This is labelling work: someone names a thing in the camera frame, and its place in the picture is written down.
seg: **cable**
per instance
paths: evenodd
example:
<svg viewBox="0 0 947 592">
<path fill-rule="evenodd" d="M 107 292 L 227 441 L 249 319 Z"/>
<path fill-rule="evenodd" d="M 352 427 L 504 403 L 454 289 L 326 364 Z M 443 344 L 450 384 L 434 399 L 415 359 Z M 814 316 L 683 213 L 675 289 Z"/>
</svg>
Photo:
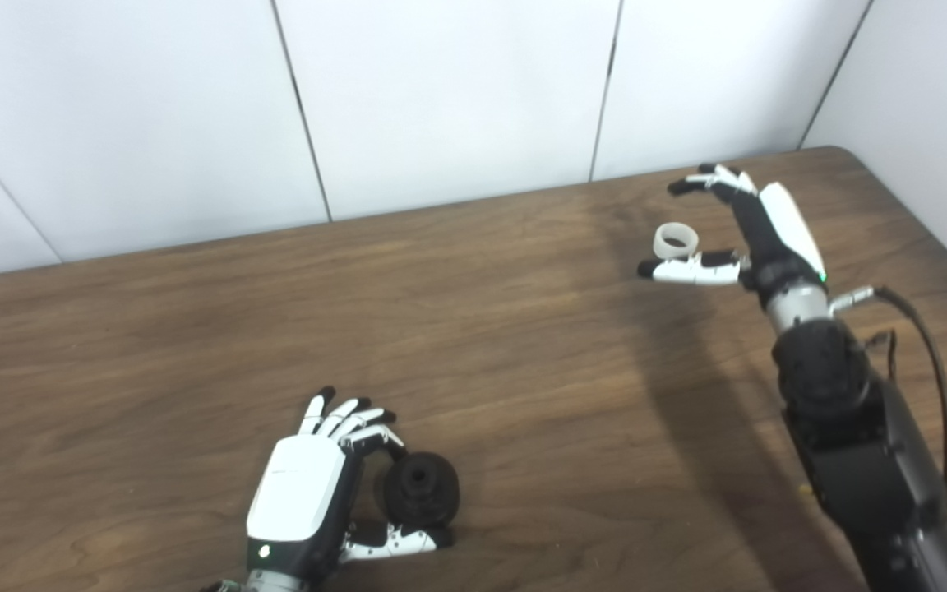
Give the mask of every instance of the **cable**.
<svg viewBox="0 0 947 592">
<path fill-rule="evenodd" d="M 902 314 L 908 317 L 908 320 L 912 321 L 912 324 L 916 326 L 916 329 L 920 332 L 920 337 L 923 338 L 923 344 L 927 346 L 927 352 L 931 354 L 931 364 L 933 371 L 935 371 L 935 379 L 937 382 L 937 394 L 940 395 L 940 421 L 942 421 L 943 441 L 942 474 L 944 475 L 945 490 L 947 492 L 947 375 L 945 374 L 945 366 L 942 361 L 940 361 L 940 351 L 937 351 L 937 343 L 927 330 L 923 318 L 920 317 L 920 314 L 916 312 L 916 308 L 911 306 L 908 300 L 905 300 L 899 296 L 897 292 L 892 291 L 892 289 L 884 285 L 879 286 L 879 288 L 874 288 L 873 291 L 875 291 L 876 298 L 891 304 L 892 307 L 897 308 Z M 895 376 L 895 373 L 897 373 L 897 364 L 894 361 L 894 351 L 897 349 L 897 340 L 894 337 L 891 337 L 887 361 L 890 366 L 890 374 Z"/>
<path fill-rule="evenodd" d="M 916 308 L 913 308 L 908 300 L 899 296 L 898 293 L 892 291 L 892 289 L 886 288 L 886 286 L 880 286 L 880 288 L 875 288 L 873 291 L 875 291 L 876 298 L 891 304 L 892 307 L 897 308 L 902 314 L 908 317 L 908 320 L 912 321 L 912 324 L 916 326 L 916 329 L 920 332 L 920 337 L 923 337 L 923 342 L 927 346 L 927 352 L 931 354 L 931 364 L 933 364 L 935 379 L 937 381 L 937 394 L 940 395 L 940 416 L 942 417 L 942 437 L 944 441 L 942 471 L 945 477 L 945 488 L 947 491 L 947 376 L 945 375 L 945 366 L 942 361 L 940 361 L 940 351 L 937 349 L 937 343 L 933 340 L 931 333 L 927 330 L 923 318 L 920 317 L 920 314 L 916 312 Z M 882 335 L 886 335 L 886 332 L 876 335 L 871 341 L 875 341 L 876 338 Z M 897 359 L 895 359 L 894 355 L 895 351 L 897 351 L 897 345 L 898 334 L 891 330 L 889 333 L 889 348 L 887 349 L 886 358 L 890 380 L 894 381 L 898 373 Z"/>
</svg>

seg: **white robotic hand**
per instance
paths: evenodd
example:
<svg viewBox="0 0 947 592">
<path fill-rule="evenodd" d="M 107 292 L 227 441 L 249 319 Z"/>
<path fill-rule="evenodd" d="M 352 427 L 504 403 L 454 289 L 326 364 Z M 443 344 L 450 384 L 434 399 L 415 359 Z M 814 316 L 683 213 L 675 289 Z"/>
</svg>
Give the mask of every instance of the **white robotic hand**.
<svg viewBox="0 0 947 592">
<path fill-rule="evenodd" d="M 312 397 L 297 434 L 281 439 L 247 515 L 247 588 L 304 590 L 340 562 L 421 553 L 445 547 L 444 529 L 383 525 L 358 532 L 349 519 L 364 457 L 387 450 L 394 461 L 404 442 L 385 423 L 395 420 L 371 401 L 347 400 L 324 414 L 335 389 Z"/>
<path fill-rule="evenodd" d="M 640 276 L 683 284 L 741 282 L 760 291 L 771 291 L 774 278 L 792 274 L 811 272 L 820 282 L 827 277 L 815 240 L 784 185 L 770 183 L 759 191 L 748 173 L 721 164 L 702 164 L 695 175 L 668 185 L 676 197 L 694 191 L 712 192 L 732 207 L 751 255 L 741 257 L 727 250 L 650 259 L 638 266 Z"/>
</svg>

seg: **black rubber wheel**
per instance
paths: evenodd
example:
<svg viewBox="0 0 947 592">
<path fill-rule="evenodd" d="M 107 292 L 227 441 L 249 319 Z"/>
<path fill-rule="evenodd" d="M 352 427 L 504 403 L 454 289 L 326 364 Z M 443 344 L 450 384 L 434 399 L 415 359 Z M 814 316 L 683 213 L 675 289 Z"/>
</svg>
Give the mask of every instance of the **black rubber wheel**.
<svg viewBox="0 0 947 592">
<path fill-rule="evenodd" d="M 394 524 L 443 528 L 459 512 L 459 475 L 443 456 L 416 452 L 392 465 L 382 494 Z"/>
</svg>

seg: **white plastic ring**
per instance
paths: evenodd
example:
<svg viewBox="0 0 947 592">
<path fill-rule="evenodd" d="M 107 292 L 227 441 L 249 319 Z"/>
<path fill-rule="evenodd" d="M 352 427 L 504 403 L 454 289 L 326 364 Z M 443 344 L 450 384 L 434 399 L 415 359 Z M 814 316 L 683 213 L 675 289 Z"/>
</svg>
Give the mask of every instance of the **white plastic ring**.
<svg viewBox="0 0 947 592">
<path fill-rule="evenodd" d="M 653 252 L 661 259 L 688 257 L 696 252 L 696 244 L 699 242 L 700 237 L 696 236 L 694 229 L 681 222 L 668 222 L 657 229 L 657 236 L 653 239 Z"/>
</svg>

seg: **wooden table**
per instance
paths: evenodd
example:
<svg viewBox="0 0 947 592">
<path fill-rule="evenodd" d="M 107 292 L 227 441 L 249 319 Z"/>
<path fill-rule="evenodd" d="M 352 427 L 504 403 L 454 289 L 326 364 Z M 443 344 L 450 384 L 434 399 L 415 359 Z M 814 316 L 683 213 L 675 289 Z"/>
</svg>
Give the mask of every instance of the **wooden table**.
<svg viewBox="0 0 947 592">
<path fill-rule="evenodd" d="M 947 361 L 947 251 L 856 159 L 736 165 L 792 190 L 835 292 L 898 289 Z M 326 383 L 463 484 L 457 547 L 328 590 L 863 590 L 800 493 L 755 297 L 635 277 L 662 222 L 741 244 L 713 198 L 666 195 L 681 173 L 0 275 L 0 591 L 245 577 L 264 462 Z M 848 318 L 897 325 L 936 445 L 910 325 Z"/>
</svg>

